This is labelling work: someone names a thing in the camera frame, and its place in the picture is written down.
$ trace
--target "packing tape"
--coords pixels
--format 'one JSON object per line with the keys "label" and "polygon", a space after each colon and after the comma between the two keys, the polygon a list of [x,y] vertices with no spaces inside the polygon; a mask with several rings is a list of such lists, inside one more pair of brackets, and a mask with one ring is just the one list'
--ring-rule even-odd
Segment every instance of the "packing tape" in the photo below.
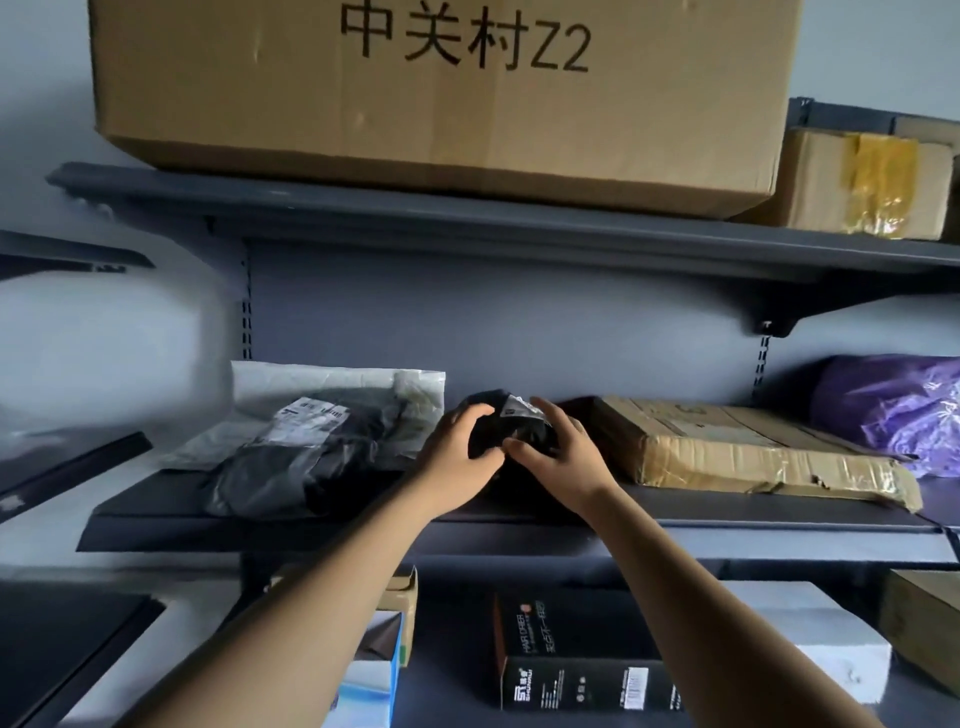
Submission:
{"label": "packing tape", "polygon": [[850,190],[845,232],[902,237],[917,191],[920,142],[847,133],[843,185]]}

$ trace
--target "barcode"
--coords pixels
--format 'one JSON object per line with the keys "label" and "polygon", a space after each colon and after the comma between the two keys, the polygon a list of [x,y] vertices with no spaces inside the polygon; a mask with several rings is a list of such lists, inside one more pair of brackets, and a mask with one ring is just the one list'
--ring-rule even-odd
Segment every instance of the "barcode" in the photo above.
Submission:
{"label": "barcode", "polygon": [[650,670],[647,667],[627,668],[627,693],[623,697],[625,711],[642,711],[643,703],[647,699],[647,677]]}

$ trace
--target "black plastic package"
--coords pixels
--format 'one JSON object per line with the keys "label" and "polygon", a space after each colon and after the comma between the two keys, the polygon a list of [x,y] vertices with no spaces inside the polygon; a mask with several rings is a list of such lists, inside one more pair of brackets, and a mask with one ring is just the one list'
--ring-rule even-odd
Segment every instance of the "black plastic package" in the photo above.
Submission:
{"label": "black plastic package", "polygon": [[[481,417],[474,426],[468,444],[469,457],[479,457],[488,449],[499,447],[508,437],[527,443],[543,454],[556,453],[557,433],[553,425],[546,421],[539,409],[523,398],[502,389],[495,389],[470,395],[460,408],[472,404],[489,404],[496,411],[492,415]],[[537,482],[526,468],[510,458],[507,458],[494,476],[494,482],[496,481],[520,488]]]}
{"label": "black plastic package", "polygon": [[329,495],[325,486],[372,468],[404,404],[373,388],[327,389],[291,402],[213,474],[207,511],[249,519],[316,513]]}

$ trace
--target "purple plastic bag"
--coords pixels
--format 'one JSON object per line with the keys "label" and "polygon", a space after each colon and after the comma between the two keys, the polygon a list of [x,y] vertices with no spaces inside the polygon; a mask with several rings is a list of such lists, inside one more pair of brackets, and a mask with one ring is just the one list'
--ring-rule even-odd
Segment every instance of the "purple plastic bag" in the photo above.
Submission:
{"label": "purple plastic bag", "polygon": [[893,456],[914,475],[960,477],[960,358],[837,356],[813,393],[810,422]]}

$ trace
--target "label sticker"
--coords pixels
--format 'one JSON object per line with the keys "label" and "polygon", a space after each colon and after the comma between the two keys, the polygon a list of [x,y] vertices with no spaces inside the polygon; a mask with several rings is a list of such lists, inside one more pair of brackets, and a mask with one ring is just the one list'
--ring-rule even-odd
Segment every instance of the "label sticker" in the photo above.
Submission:
{"label": "label sticker", "polygon": [[543,411],[523,397],[510,395],[500,410],[500,417],[529,417],[532,420],[545,420]]}
{"label": "label sticker", "polygon": [[670,420],[667,423],[674,432],[680,432],[687,437],[697,440],[710,440],[712,443],[731,443],[732,445],[759,445],[762,448],[777,448],[777,443],[759,432],[747,427],[730,427],[728,425],[699,425],[685,423],[679,420]]}
{"label": "label sticker", "polygon": [[627,690],[623,695],[623,709],[625,711],[642,711],[647,701],[647,678],[650,677],[648,667],[627,667]]}
{"label": "label sticker", "polygon": [[318,447],[349,416],[349,409],[340,404],[301,397],[274,415],[270,429],[260,435],[256,443],[291,448]]}

